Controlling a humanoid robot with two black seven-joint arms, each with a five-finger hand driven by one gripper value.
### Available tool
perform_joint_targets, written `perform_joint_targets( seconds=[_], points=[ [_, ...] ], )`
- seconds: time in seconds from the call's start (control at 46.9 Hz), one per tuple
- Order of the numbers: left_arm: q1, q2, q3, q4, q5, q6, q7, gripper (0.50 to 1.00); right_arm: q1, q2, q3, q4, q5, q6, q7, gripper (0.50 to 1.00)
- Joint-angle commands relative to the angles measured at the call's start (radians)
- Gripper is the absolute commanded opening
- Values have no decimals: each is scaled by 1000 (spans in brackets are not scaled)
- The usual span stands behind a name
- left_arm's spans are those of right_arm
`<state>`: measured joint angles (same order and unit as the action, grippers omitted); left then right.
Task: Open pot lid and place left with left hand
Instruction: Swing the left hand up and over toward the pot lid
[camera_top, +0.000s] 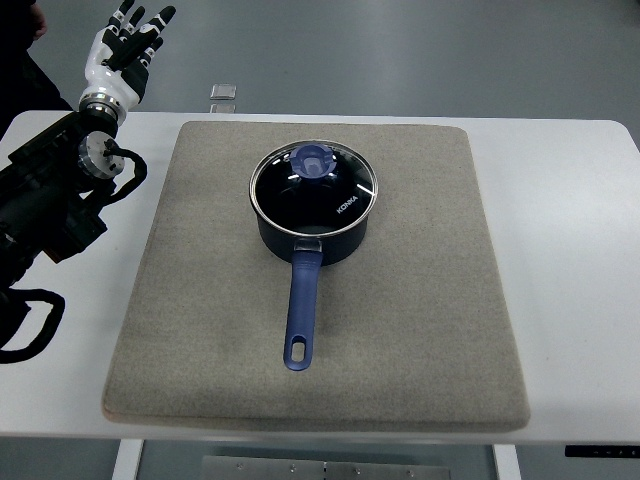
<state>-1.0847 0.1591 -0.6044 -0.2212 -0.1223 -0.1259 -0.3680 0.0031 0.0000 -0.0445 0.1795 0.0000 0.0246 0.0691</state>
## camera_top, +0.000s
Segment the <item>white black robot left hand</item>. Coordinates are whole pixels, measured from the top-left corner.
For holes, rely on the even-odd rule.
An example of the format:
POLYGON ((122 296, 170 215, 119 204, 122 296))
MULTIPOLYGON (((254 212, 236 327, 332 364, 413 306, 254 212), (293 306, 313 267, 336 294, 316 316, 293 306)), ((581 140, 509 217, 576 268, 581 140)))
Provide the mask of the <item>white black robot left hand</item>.
POLYGON ((170 5, 144 21, 144 7, 121 2, 90 48, 84 70, 87 87, 79 108, 104 108, 117 120, 124 120, 144 97, 149 66, 175 14, 176 8, 170 5))

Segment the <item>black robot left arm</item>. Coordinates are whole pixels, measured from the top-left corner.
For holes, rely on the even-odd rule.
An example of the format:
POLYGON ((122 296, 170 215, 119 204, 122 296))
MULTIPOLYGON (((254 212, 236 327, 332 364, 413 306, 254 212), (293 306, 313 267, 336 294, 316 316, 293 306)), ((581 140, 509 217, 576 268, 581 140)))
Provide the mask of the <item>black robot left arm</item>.
POLYGON ((113 96, 86 94, 78 110, 12 152, 1 172, 1 342, 16 335, 32 304, 51 307, 27 346, 1 350, 4 364, 40 354, 65 309, 61 295, 17 290, 15 283, 41 253, 59 263, 83 252, 107 230, 101 210, 126 198, 147 176, 143 158, 115 141, 127 112, 113 96))

